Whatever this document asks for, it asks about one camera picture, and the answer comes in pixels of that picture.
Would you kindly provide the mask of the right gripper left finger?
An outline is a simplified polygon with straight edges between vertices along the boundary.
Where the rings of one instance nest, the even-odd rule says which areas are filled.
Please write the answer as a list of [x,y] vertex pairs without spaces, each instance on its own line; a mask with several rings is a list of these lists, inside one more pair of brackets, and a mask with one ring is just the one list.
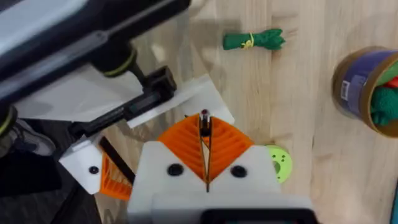
[[149,215],[156,194],[203,193],[205,176],[200,117],[196,114],[143,145],[127,213]]

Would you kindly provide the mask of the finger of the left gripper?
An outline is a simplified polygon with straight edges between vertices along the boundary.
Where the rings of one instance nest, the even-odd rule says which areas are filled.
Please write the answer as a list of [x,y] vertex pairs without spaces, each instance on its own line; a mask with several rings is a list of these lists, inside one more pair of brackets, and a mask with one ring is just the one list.
[[197,114],[206,109],[212,116],[229,124],[234,124],[235,122],[233,115],[230,113],[210,76],[204,74],[199,78],[194,78],[184,83],[177,88],[174,96],[169,101],[161,103],[160,106],[150,109],[137,118],[130,119],[127,121],[127,125],[131,129],[135,128],[174,108],[180,108],[182,113],[186,115]]

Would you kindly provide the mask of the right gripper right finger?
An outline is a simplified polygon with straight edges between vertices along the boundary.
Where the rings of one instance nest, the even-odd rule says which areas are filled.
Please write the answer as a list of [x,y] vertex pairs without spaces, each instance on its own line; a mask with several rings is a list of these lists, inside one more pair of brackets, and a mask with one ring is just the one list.
[[280,192],[269,148],[222,119],[210,118],[208,192]]

